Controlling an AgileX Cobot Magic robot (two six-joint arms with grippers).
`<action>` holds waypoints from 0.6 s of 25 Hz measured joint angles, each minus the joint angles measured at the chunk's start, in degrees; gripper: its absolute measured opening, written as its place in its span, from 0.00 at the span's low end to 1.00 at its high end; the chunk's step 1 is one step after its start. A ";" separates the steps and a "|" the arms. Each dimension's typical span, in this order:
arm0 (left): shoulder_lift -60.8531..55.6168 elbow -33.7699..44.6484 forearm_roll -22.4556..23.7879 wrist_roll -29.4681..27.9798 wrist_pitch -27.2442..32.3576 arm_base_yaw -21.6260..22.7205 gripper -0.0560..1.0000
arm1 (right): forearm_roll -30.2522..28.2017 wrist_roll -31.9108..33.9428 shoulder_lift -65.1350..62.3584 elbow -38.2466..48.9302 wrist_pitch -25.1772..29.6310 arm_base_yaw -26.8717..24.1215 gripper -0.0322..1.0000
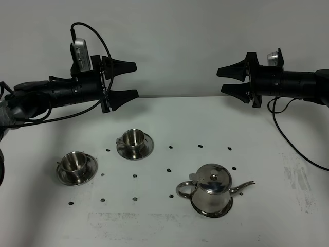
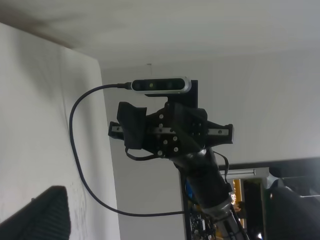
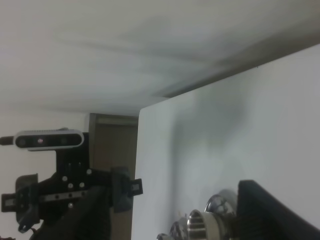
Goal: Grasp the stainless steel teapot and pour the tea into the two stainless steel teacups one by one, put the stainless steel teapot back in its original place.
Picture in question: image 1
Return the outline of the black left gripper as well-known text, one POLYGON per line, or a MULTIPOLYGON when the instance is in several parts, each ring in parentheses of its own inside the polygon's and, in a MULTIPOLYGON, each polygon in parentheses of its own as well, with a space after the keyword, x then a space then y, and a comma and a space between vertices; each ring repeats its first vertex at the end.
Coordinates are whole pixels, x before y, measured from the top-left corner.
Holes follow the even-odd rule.
POLYGON ((100 105, 103 113, 109 113, 110 108, 116 111, 124 104, 139 97, 137 90, 110 91, 110 108, 106 93, 105 72, 111 69, 111 78, 119 75, 133 73, 137 71, 135 62, 111 59, 107 56, 91 57, 93 69, 88 72, 80 72, 77 64, 73 61, 70 73, 73 80, 72 97, 70 103, 83 103, 94 100, 101 100, 100 105))

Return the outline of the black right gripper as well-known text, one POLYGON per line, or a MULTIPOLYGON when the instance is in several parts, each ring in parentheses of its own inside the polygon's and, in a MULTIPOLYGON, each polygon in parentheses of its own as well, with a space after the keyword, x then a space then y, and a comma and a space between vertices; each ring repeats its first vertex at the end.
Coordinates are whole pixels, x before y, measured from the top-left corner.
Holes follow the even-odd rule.
POLYGON ((224 84, 221 92, 235 97, 243 103, 250 103, 251 99, 252 107, 260 108, 262 96, 273 94, 274 89, 272 88, 279 84, 282 73, 283 66, 260 65, 257 54, 248 52, 244 60, 219 68, 216 75, 241 82, 244 82, 248 76, 249 83, 224 84))

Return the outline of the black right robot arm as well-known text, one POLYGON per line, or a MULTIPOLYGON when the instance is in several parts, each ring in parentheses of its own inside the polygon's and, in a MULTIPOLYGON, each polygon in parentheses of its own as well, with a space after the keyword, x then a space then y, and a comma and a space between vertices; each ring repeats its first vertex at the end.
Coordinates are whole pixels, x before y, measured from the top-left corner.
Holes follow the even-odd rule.
POLYGON ((252 101, 254 108, 261 107, 262 96, 297 98, 328 105, 328 69, 315 72, 285 71, 280 49, 268 54, 267 62, 267 66, 260 65, 257 54, 248 52, 241 62, 219 68, 218 77, 242 82, 224 84, 221 92, 243 103, 252 101))

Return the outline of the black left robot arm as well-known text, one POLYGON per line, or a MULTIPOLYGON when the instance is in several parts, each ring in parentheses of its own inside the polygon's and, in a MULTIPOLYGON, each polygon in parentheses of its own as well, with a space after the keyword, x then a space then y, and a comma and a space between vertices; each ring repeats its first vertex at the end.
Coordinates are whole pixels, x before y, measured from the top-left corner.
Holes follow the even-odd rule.
POLYGON ((16 85, 1 102, 1 135, 21 125, 42 123, 36 117, 54 108, 98 101, 102 112, 108 113, 138 98, 137 90, 113 91, 105 85, 106 80, 135 72, 136 63, 100 55, 92 56, 91 63, 92 70, 80 72, 74 62, 69 79, 51 76, 45 81, 16 85))

